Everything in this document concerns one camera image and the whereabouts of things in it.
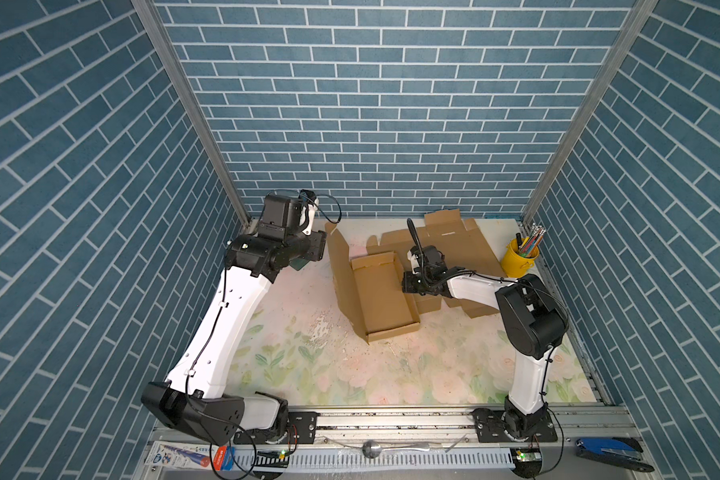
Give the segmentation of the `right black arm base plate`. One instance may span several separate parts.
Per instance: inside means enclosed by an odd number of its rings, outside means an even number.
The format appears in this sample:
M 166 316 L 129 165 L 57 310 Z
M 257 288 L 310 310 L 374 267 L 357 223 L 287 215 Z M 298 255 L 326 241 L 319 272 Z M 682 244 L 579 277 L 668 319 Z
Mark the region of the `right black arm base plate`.
M 513 409 L 476 408 L 471 417 L 480 443 L 558 441 L 555 423 L 545 407 L 531 415 Z

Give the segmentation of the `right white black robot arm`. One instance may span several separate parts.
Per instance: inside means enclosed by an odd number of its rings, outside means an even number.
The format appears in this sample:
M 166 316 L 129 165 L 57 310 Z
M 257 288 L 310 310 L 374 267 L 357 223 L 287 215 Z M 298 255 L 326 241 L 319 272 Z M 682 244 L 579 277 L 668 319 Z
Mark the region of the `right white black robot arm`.
M 499 311 L 515 349 L 513 382 L 504 404 L 504 428 L 517 440 L 535 434 L 548 413 L 545 387 L 549 366 L 569 328 L 542 279 L 535 274 L 509 279 L 463 267 L 449 268 L 444 255 L 433 246 L 414 246 L 407 259 L 411 269 L 403 275 L 405 293 L 469 300 Z

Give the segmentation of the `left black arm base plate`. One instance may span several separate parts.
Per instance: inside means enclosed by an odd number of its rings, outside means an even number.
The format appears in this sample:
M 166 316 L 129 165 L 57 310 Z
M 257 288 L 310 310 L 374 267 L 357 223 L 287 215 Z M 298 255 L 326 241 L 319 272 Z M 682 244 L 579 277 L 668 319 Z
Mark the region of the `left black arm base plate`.
M 247 434 L 238 430 L 233 437 L 233 444 L 311 445 L 315 442 L 318 418 L 319 414 L 316 411 L 289 412 L 287 418 L 278 418 L 271 429 L 250 429 Z

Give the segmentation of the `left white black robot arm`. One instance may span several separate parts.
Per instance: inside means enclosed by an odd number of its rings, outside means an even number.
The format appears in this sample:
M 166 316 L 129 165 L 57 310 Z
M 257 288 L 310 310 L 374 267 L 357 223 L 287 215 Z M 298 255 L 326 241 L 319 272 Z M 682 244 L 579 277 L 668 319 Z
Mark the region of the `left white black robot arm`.
M 253 230 L 228 244 L 212 302 L 186 351 L 164 381 L 143 389 L 142 404 L 164 426 L 218 446 L 236 434 L 250 443 L 285 436 L 286 400 L 225 389 L 243 334 L 278 274 L 294 262 L 322 259 L 326 234 L 313 227 L 318 210 L 310 190 L 270 193 Z

